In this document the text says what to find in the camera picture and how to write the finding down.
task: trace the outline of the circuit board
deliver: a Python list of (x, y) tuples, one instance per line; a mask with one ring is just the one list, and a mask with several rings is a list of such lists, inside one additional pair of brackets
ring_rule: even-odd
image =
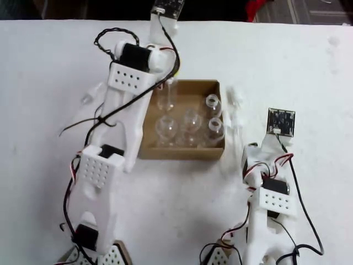
[(161, 17), (178, 19), (184, 2), (184, 0), (156, 0), (151, 13), (161, 14)]
[(290, 110), (269, 108), (266, 133), (293, 137), (295, 116)]

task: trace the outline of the dark background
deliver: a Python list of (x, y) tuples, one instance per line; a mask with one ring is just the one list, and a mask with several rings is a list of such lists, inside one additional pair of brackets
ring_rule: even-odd
[[(253, 0), (185, 0), (180, 20), (246, 21), (245, 3)], [(149, 20), (154, 0), (0, 0), (0, 19)], [(353, 24), (353, 0), (274, 0), (256, 22)]]

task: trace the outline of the wire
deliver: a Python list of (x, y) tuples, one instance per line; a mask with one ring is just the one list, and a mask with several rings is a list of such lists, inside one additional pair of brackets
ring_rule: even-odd
[(255, 165), (251, 166), (244, 174), (244, 179), (250, 174), (250, 172), (257, 166), (261, 166), (261, 165), (265, 165), (266, 168), (267, 168), (267, 171), (268, 171), (268, 176), (271, 175), (271, 170), (270, 170), (270, 167), (269, 165), (267, 165), (265, 162), (259, 162), (259, 163), (256, 163)]
[[(280, 137), (279, 137), (277, 134), (276, 134), (276, 137), (277, 137), (277, 139), (278, 139), (278, 141), (279, 141), (279, 143), (280, 143), (280, 145), (281, 145), (283, 151), (285, 151), (286, 153), (288, 153), (287, 148), (282, 144), (282, 142), (281, 142), (281, 140), (280, 140)], [(311, 228), (312, 228), (312, 230), (313, 230), (313, 232), (314, 232), (314, 234), (315, 234), (315, 237), (316, 237), (316, 239), (317, 239), (317, 241), (318, 241), (320, 250), (317, 250), (316, 248), (314, 248), (314, 247), (312, 247), (312, 246), (310, 246), (310, 245), (307, 245), (307, 244), (300, 244), (300, 245), (298, 245), (298, 246), (296, 246), (296, 247), (294, 248), (294, 250), (293, 250), (292, 253), (281, 256), (281, 257), (276, 261), (276, 265), (278, 265), (278, 264), (280, 263), (280, 261), (283, 260), (284, 258), (291, 257), (291, 256), (292, 256), (292, 259), (293, 259), (293, 264), (294, 264), (294, 265), (297, 264), (296, 257), (297, 257), (297, 255), (299, 254), (299, 251), (298, 251), (298, 250), (299, 250), (300, 248), (308, 248), (308, 249), (312, 250), (313, 252), (315, 252), (316, 254), (318, 254), (318, 255), (320, 255), (320, 256), (323, 256), (323, 254), (325, 253), (324, 247), (323, 247), (323, 245), (322, 245), (322, 243), (321, 243), (321, 239), (320, 239), (320, 237), (319, 237), (319, 235), (318, 235), (318, 233), (317, 233), (317, 231), (316, 231), (316, 229), (315, 229), (315, 227), (314, 227), (314, 224), (313, 224), (313, 222), (311, 221), (311, 219), (310, 219), (310, 217), (309, 217), (309, 214), (308, 214), (308, 212), (307, 212), (307, 210), (306, 210), (306, 208), (305, 208), (305, 205), (304, 205), (304, 202), (303, 202), (303, 199), (302, 199), (302, 195), (301, 195), (301, 192), (300, 192), (299, 184), (298, 184), (298, 179), (297, 179), (297, 176), (296, 176), (296, 173), (295, 173), (294, 166), (293, 166), (293, 163), (292, 163), (292, 159), (291, 159), (291, 158), (289, 158), (289, 164), (290, 164), (290, 167), (291, 167), (291, 171), (292, 171), (292, 174), (293, 174), (294, 182), (295, 182), (296, 189), (297, 189), (297, 192), (298, 192), (299, 202), (300, 202), (300, 204), (301, 204), (301, 206), (302, 206), (302, 209), (303, 209), (303, 211), (304, 211), (304, 214), (305, 214), (305, 216), (306, 216), (306, 218), (307, 218), (307, 220), (308, 220), (308, 222), (309, 222), (309, 224), (310, 224), (310, 226), (311, 226)]]
[(201, 260), (202, 259), (201, 258), (202, 253), (205, 250), (205, 248), (208, 247), (208, 246), (216, 246), (216, 247), (220, 247), (220, 248), (226, 248), (228, 250), (230, 250), (230, 249), (235, 250), (237, 252), (237, 254), (238, 254), (240, 265), (243, 265), (242, 257), (240, 256), (239, 250), (236, 247), (234, 247), (234, 246), (227, 247), (227, 246), (224, 246), (224, 245), (220, 245), (218, 243), (208, 243), (208, 244), (204, 245), (204, 247), (202, 248), (202, 250), (200, 252), (200, 255), (199, 255), (200, 265), (202, 265), (202, 260)]
[(89, 131), (87, 132), (86, 135), (86, 139), (84, 141), (84, 145), (87, 146), (88, 141), (89, 141), (89, 137), (90, 134), (93, 132), (93, 130), (95, 128), (97, 128), (99, 125), (101, 125), (102, 123), (105, 123), (107, 119), (109, 119), (111, 116), (113, 116), (114, 114), (122, 111), (123, 109), (126, 109), (127, 107), (129, 107), (130, 105), (134, 104), (134, 102), (138, 101), (139, 99), (141, 99), (144, 95), (148, 94), (149, 92), (153, 91), (156, 87), (160, 86), (161, 84), (163, 84), (166, 80), (170, 79), (171, 77), (173, 77), (178, 71), (179, 71), (179, 67), (180, 67), (180, 57), (178, 54), (178, 50), (177, 47), (175, 46), (173, 40), (171, 39), (171, 37), (169, 36), (168, 32), (166, 31), (166, 29), (164, 28), (162, 22), (161, 22), (161, 18), (158, 16), (159, 19), (159, 23), (162, 26), (162, 30), (163, 33), (165, 35), (165, 37), (167, 37), (167, 39), (169, 40), (170, 44), (173, 47), (173, 50), (175, 52), (175, 63), (174, 63), (174, 67), (173, 69), (166, 75), (166, 77), (164, 77), (162, 80), (158, 81), (157, 83), (155, 83), (152, 87), (150, 87), (149, 89), (145, 90), (144, 92), (142, 92), (141, 94), (139, 94), (138, 96), (134, 97), (132, 100), (130, 100), (129, 102), (127, 102), (126, 104), (124, 104), (123, 106), (113, 110), (112, 112), (108, 113), (106, 116), (102, 117), (100, 119), (100, 121), (98, 121), (96, 124), (94, 124)]
[(105, 49), (101, 46), (101, 44), (99, 43), (99, 40), (101, 37), (103, 37), (106, 33), (108, 32), (125, 32), (125, 33), (128, 33), (130, 34), (135, 40), (136, 40), (136, 45), (139, 46), (140, 45), (140, 40), (138, 38), (138, 36), (130, 31), (130, 30), (127, 30), (127, 29), (121, 29), (121, 28), (111, 28), (111, 29), (104, 29), (102, 32), (100, 32), (98, 34), (98, 36), (95, 38), (94, 40), (94, 45), (96, 45), (101, 51), (105, 52), (106, 54), (108, 54), (110, 56), (110, 58), (112, 60), (115, 60), (115, 55), (111, 52), (111, 50), (109, 49)]
[(273, 222), (276, 222), (277, 224), (279, 224), (280, 226), (282, 226), (282, 227), (283, 227), (283, 229), (287, 232), (288, 236), (289, 236), (289, 237), (290, 237), (290, 239), (292, 240), (292, 242), (293, 242), (294, 246), (296, 247), (297, 245), (296, 245), (296, 243), (295, 243), (295, 241), (294, 241), (293, 237), (291, 236), (291, 234), (290, 234), (290, 233), (288, 232), (288, 230), (286, 229), (286, 227), (285, 227), (282, 223), (280, 223), (280, 222), (276, 221), (276, 220), (275, 220), (275, 219), (273, 219), (273, 218), (271, 218), (271, 220), (272, 220)]
[[(84, 120), (80, 120), (80, 121), (78, 121), (78, 122), (76, 122), (76, 123), (74, 123), (74, 124), (71, 124), (71, 125), (69, 125), (68, 127), (65, 127), (64, 129), (62, 129), (62, 131), (61, 131), (60, 134), (59, 134), (59, 137), (62, 135), (62, 133), (63, 133), (64, 131), (66, 131), (66, 130), (72, 128), (72, 127), (75, 127), (76, 125), (79, 125), (79, 124), (81, 124), (81, 123), (85, 123), (86, 121), (90, 121), (90, 120), (101, 121), (101, 117), (98, 116), (98, 117), (95, 117), (95, 118), (84, 119)], [(110, 125), (110, 124), (108, 124), (106, 121), (103, 121), (103, 123), (104, 123), (105, 125), (109, 126), (109, 127), (114, 127), (114, 126), (116, 125), (116, 124)]]
[(70, 171), (71, 171), (71, 178), (72, 178), (73, 184), (75, 185), (76, 184), (76, 173), (75, 173), (75, 169), (73, 167), (74, 160), (75, 160), (75, 158), (70, 163)]
[[(77, 173), (77, 171), (78, 171), (78, 169), (79, 169), (80, 161), (78, 162), (78, 164), (76, 165), (76, 168), (74, 169), (74, 172), (75, 172), (75, 173)], [(68, 214), (67, 214), (67, 201), (68, 201), (68, 197), (69, 197), (70, 192), (71, 192), (71, 185), (72, 185), (72, 183), (73, 183), (73, 180), (70, 179), (70, 182), (68, 183), (68, 186), (67, 186), (67, 189), (66, 189), (66, 192), (65, 192), (65, 196), (64, 196), (63, 212), (64, 212), (64, 217), (65, 217), (67, 226), (68, 226), (68, 228), (70, 229), (71, 236), (72, 236), (72, 240), (73, 240), (73, 239), (74, 239), (74, 236), (75, 236), (75, 230), (73, 229), (72, 224), (71, 224), (70, 219), (69, 219)], [(79, 244), (79, 243), (76, 242), (76, 245), (77, 245), (79, 251), (82, 253), (83, 257), (89, 262), (89, 264), (91, 264), (91, 265), (96, 265), (96, 263), (93, 262), (93, 260), (87, 255), (86, 251), (83, 249), (83, 247), (81, 246), (81, 244)]]
[(79, 251), (78, 251), (78, 247), (76, 247), (76, 251), (77, 251), (77, 257), (73, 260), (73, 261), (63, 261), (63, 262), (57, 262), (54, 265), (67, 265), (67, 264), (72, 264), (78, 261), (79, 259)]
[(245, 221), (244, 221), (240, 226), (235, 227), (235, 228), (232, 228), (232, 229), (229, 229), (229, 230), (227, 230), (226, 232), (224, 232), (224, 233), (222, 234), (222, 236), (221, 236), (221, 241), (222, 241), (222, 243), (223, 243), (224, 245), (226, 245), (227, 247), (232, 247), (232, 246), (233, 246), (233, 245), (229, 245), (229, 244), (225, 243), (225, 242), (224, 242), (224, 237), (225, 237), (226, 235), (228, 235), (229, 233), (233, 233), (233, 232), (235, 232), (235, 231), (241, 229), (241, 228), (247, 223), (247, 221), (248, 221), (248, 219), (249, 219), (249, 214), (250, 214), (250, 203), (248, 203), (248, 213), (247, 213), (247, 217), (245, 218)]

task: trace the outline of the perforated plate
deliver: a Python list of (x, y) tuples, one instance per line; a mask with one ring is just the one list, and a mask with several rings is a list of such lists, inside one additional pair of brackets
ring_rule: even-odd
[[(74, 249), (67, 262), (72, 262), (77, 258), (77, 250)], [(82, 256), (79, 255), (79, 259), (73, 263), (73, 265), (90, 265), (89, 262)], [(117, 246), (112, 246), (109, 252), (105, 256), (98, 256), (98, 265), (127, 265), (122, 258)]]
[(227, 265), (228, 257), (221, 247), (216, 247), (207, 265)]
[(102, 188), (110, 177), (110, 165), (104, 160), (83, 154), (78, 177)]
[(153, 74), (112, 63), (108, 86), (138, 95), (152, 86), (156, 82), (155, 78)]
[(291, 196), (261, 187), (254, 193), (254, 199), (257, 197), (261, 208), (291, 216), (297, 214), (295, 199)]

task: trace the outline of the black cable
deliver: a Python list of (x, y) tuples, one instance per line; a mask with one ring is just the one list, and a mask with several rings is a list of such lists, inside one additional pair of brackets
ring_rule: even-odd
[[(277, 137), (277, 139), (278, 139), (278, 141), (279, 141), (279, 143), (280, 143), (280, 145), (281, 145), (283, 151), (285, 151), (286, 153), (288, 153), (287, 148), (282, 144), (282, 142), (281, 142), (281, 140), (280, 140), (280, 138), (279, 138), (279, 136), (278, 136), (277, 134), (276, 134), (276, 137)], [(286, 257), (290, 257), (290, 256), (292, 256), (292, 258), (293, 258), (293, 264), (296, 265), (296, 264), (297, 264), (296, 256), (299, 255), (298, 250), (299, 250), (300, 248), (308, 248), (308, 249), (312, 250), (313, 252), (315, 252), (316, 254), (318, 254), (318, 255), (320, 255), (320, 256), (323, 256), (323, 254), (325, 253), (324, 247), (323, 247), (323, 245), (322, 245), (322, 243), (321, 243), (321, 239), (320, 239), (320, 237), (319, 237), (319, 235), (318, 235), (318, 233), (317, 233), (317, 231), (316, 231), (316, 229), (315, 229), (315, 227), (314, 227), (314, 224), (313, 224), (313, 222), (311, 221), (311, 219), (310, 219), (310, 217), (309, 217), (309, 214), (308, 214), (308, 212), (307, 212), (307, 210), (306, 210), (306, 208), (305, 208), (305, 205), (304, 205), (304, 202), (303, 202), (303, 199), (302, 199), (302, 194), (301, 194), (301, 192), (300, 192), (300, 188), (299, 188), (299, 184), (298, 184), (298, 179), (297, 179), (297, 176), (296, 176), (296, 173), (295, 173), (294, 166), (293, 166), (293, 163), (292, 163), (292, 159), (291, 159), (291, 158), (289, 159), (289, 164), (290, 164), (290, 167), (291, 167), (291, 171), (292, 171), (292, 174), (293, 174), (294, 182), (295, 182), (296, 189), (297, 189), (297, 192), (298, 192), (299, 202), (300, 202), (300, 204), (301, 204), (301, 206), (302, 206), (302, 209), (303, 209), (303, 211), (304, 211), (304, 214), (305, 214), (305, 216), (306, 216), (306, 218), (307, 218), (307, 220), (308, 220), (308, 222), (309, 222), (309, 224), (310, 224), (310, 226), (311, 226), (311, 228), (312, 228), (312, 230), (313, 230), (313, 232), (314, 232), (314, 234), (315, 234), (315, 237), (316, 237), (316, 239), (317, 239), (317, 241), (318, 241), (320, 250), (317, 250), (316, 248), (314, 248), (314, 247), (312, 247), (312, 246), (310, 246), (310, 245), (307, 245), (307, 244), (300, 244), (300, 245), (298, 245), (298, 246), (296, 246), (296, 247), (294, 248), (294, 250), (293, 250), (292, 253), (281, 256), (281, 257), (276, 261), (276, 265), (278, 265), (282, 259), (284, 259), (284, 258), (286, 258)]]
[(243, 265), (243, 261), (242, 261), (242, 257), (240, 256), (240, 253), (239, 253), (239, 250), (234, 247), (234, 246), (231, 246), (231, 247), (227, 247), (227, 246), (224, 246), (224, 245), (221, 245), (221, 244), (218, 244), (218, 243), (208, 243), (206, 245), (204, 245), (204, 247), (202, 248), (201, 252), (200, 252), (200, 255), (199, 255), (199, 261), (200, 261), (200, 265), (202, 265), (202, 253), (203, 251), (205, 250), (206, 247), (208, 246), (216, 246), (216, 247), (220, 247), (220, 248), (226, 248), (226, 249), (233, 249), (237, 252), (238, 254), (238, 257), (239, 257), (239, 262), (240, 262), (240, 265)]
[[(76, 168), (75, 168), (75, 173), (77, 173), (78, 169), (79, 169), (79, 164), (80, 162), (77, 163), (76, 165)], [(72, 224), (70, 222), (70, 219), (68, 217), (68, 214), (67, 214), (67, 200), (68, 200), (68, 197), (70, 195), (70, 192), (71, 192), (71, 185), (72, 185), (72, 179), (70, 179), (70, 182), (67, 186), (67, 189), (66, 189), (66, 193), (65, 193), (65, 196), (64, 196), (64, 202), (63, 202), (63, 212), (64, 212), (64, 217), (65, 217), (65, 220), (66, 220), (66, 223), (67, 223), (67, 226), (68, 228), (70, 229), (70, 232), (71, 232), (71, 236), (72, 236), (72, 240), (73, 238), (75, 237), (75, 230), (73, 229), (72, 227)], [(81, 246), (81, 244), (77, 243), (76, 242), (76, 245), (79, 249), (79, 251), (82, 253), (83, 257), (91, 264), (91, 265), (96, 265), (97, 263), (93, 262), (93, 260), (87, 255), (86, 251), (83, 249), (83, 247)]]
[(106, 33), (108, 32), (125, 32), (125, 33), (128, 33), (130, 34), (131, 36), (133, 36), (133, 38), (136, 40), (136, 45), (139, 46), (140, 45), (140, 40), (138, 38), (138, 36), (130, 31), (130, 30), (127, 30), (127, 29), (121, 29), (121, 28), (111, 28), (111, 29), (105, 29), (103, 30), (101, 33), (98, 34), (98, 36), (95, 38), (94, 40), (94, 45), (96, 45), (101, 51), (105, 52), (106, 54), (108, 54), (110, 56), (110, 58), (112, 60), (115, 60), (115, 55), (113, 52), (111, 52), (111, 50), (109, 49), (105, 49), (101, 46), (101, 44), (99, 43), (99, 40), (101, 37), (103, 37)]
[[(74, 124), (69, 125), (68, 127), (65, 127), (64, 129), (62, 129), (62, 131), (61, 131), (60, 134), (59, 134), (59, 137), (62, 135), (62, 133), (63, 133), (64, 131), (66, 131), (66, 130), (72, 128), (72, 127), (75, 127), (75, 126), (78, 125), (78, 124), (85, 123), (86, 121), (90, 121), (90, 120), (101, 121), (101, 119), (102, 119), (102, 118), (101, 118), (100, 116), (98, 116), (98, 117), (94, 117), (94, 118), (89, 118), (89, 119), (80, 120), (80, 121), (78, 121), (78, 122), (76, 122), (76, 123), (74, 123)], [(109, 127), (114, 127), (114, 126), (116, 125), (116, 124), (111, 125), (111, 124), (107, 123), (106, 121), (102, 121), (102, 123), (104, 123), (106, 126), (109, 126)]]
[(161, 84), (163, 84), (165, 81), (167, 81), (168, 79), (170, 79), (171, 77), (173, 77), (180, 68), (180, 57), (178, 54), (178, 50), (177, 47), (175, 46), (173, 40), (171, 39), (171, 37), (169, 36), (168, 32), (165, 30), (160, 17), (158, 17), (159, 22), (162, 26), (162, 30), (163, 33), (165, 35), (165, 37), (169, 40), (171, 46), (173, 47), (173, 50), (175, 52), (175, 63), (173, 66), (173, 69), (166, 75), (166, 77), (164, 77), (162, 80), (158, 81), (157, 83), (155, 83), (152, 87), (150, 87), (149, 89), (143, 91), (141, 94), (139, 94), (138, 96), (134, 97), (132, 100), (130, 100), (129, 102), (127, 102), (126, 104), (124, 104), (123, 106), (113, 110), (112, 112), (108, 113), (106, 116), (102, 117), (100, 121), (98, 121), (96, 124), (94, 124), (89, 131), (87, 132), (86, 135), (86, 139), (84, 141), (84, 146), (87, 146), (88, 141), (89, 141), (89, 136), (92, 133), (92, 131), (97, 128), (99, 125), (101, 125), (102, 123), (105, 123), (107, 119), (109, 119), (111, 116), (113, 116), (114, 114), (122, 111), (123, 109), (126, 109), (127, 107), (129, 107), (130, 105), (134, 104), (134, 102), (138, 101), (139, 99), (141, 99), (144, 95), (148, 94), (149, 92), (153, 91), (156, 87), (159, 87)]
[(69, 264), (73, 264), (73, 263), (76, 263), (79, 259), (79, 250), (78, 250), (78, 247), (75, 246), (75, 249), (77, 251), (77, 257), (73, 260), (73, 261), (68, 261), (68, 262), (57, 262), (55, 263), (54, 265), (69, 265)]
[(293, 242), (293, 244), (294, 244), (294, 247), (297, 247), (297, 244), (295, 243), (295, 241), (294, 241), (293, 237), (292, 237), (292, 236), (291, 236), (291, 234), (288, 232), (288, 230), (286, 229), (286, 227), (285, 227), (282, 223), (280, 223), (280, 222), (276, 221), (276, 220), (275, 220), (275, 219), (273, 219), (273, 218), (271, 218), (271, 220), (272, 220), (273, 222), (275, 222), (275, 223), (277, 223), (277, 224), (279, 224), (280, 226), (282, 226), (282, 227), (283, 227), (283, 229), (287, 232), (288, 236), (289, 236), (289, 237), (290, 237), (290, 239), (292, 240), (292, 242)]

